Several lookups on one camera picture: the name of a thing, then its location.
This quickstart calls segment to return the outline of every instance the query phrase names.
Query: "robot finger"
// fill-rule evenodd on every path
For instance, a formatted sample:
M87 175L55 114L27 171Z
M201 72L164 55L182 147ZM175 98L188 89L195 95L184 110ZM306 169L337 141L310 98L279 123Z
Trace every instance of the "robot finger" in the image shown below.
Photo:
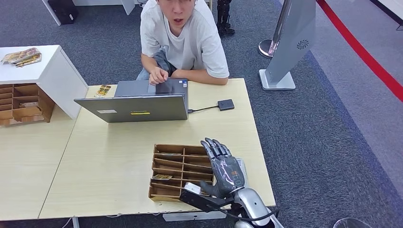
M200 141L201 145L204 147L204 150L206 151L208 157L211 159L216 158L215 154L211 150L210 146L205 142L205 141Z
M217 148L216 144L213 142L213 140L209 138L205 138L204 140L210 145L211 150L213 150L216 157L222 155L220 150Z
M217 149L220 151L220 154L222 155L227 155L224 147L221 145L221 143L215 139L213 139L214 144L216 145Z
M225 153L226 153L228 156L232 156L230 150L228 149L228 147L227 147L226 145L221 144L221 146L224 148L224 151L225 151Z

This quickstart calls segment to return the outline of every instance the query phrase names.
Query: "laptop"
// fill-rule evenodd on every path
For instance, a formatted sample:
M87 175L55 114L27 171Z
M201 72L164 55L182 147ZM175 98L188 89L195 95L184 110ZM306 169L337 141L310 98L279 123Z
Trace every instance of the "laptop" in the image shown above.
M120 81L113 98L74 101L108 123L187 120L187 86L186 79Z

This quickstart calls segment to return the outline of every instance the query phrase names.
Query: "black adapter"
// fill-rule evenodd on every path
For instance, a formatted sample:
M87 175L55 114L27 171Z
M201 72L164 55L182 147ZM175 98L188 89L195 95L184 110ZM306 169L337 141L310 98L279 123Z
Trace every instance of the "black adapter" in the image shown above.
M225 111L225 110L234 109L235 106L234 106L234 103L232 102L232 99L228 99L228 100L219 101L218 108L220 109L220 111Z

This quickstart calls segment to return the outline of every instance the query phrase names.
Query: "table leg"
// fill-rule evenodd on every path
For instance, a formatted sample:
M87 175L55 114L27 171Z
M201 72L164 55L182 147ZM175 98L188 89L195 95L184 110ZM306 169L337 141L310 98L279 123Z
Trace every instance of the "table leg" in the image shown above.
M80 228L80 224L78 223L77 217L73 217L72 221L73 221L73 228Z

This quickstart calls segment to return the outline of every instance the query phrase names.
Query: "speaker grille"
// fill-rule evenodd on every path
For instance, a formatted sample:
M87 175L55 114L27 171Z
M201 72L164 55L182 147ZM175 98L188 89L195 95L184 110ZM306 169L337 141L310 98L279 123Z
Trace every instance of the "speaker grille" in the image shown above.
M308 47L308 45L309 45L309 41L307 39L303 39L303 40L301 40L300 42L297 43L297 48L299 50L302 50L302 49Z

